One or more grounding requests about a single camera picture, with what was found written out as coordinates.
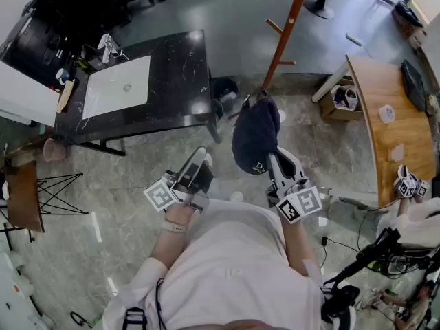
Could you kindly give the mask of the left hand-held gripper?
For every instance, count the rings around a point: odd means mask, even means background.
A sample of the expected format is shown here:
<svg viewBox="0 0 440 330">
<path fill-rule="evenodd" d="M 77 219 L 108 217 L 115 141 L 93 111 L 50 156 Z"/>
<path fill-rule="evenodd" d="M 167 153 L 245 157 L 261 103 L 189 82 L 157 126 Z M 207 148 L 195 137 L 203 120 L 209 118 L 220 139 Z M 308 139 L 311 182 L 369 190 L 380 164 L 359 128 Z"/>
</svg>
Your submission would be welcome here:
<svg viewBox="0 0 440 330">
<path fill-rule="evenodd" d="M 213 174 L 206 165 L 207 150 L 199 146 L 178 173 L 165 172 L 143 193 L 158 212 L 173 204 L 188 205 L 202 212 L 210 203 L 207 196 Z"/>
</svg>

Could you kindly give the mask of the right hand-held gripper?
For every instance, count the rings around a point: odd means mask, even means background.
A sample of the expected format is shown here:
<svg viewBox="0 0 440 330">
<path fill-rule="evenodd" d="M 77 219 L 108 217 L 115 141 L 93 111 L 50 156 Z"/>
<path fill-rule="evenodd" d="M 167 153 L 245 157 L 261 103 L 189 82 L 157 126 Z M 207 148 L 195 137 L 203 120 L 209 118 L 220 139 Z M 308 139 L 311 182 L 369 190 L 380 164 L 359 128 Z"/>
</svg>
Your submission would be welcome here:
<svg viewBox="0 0 440 330">
<path fill-rule="evenodd" d="M 293 154 L 278 148 L 277 154 L 267 156 L 267 165 L 273 183 L 266 190 L 268 204 L 289 224 L 322 210 L 318 189 L 311 185 L 308 177 L 303 177 L 303 167 Z M 280 187 L 285 180 L 295 183 Z"/>
</svg>

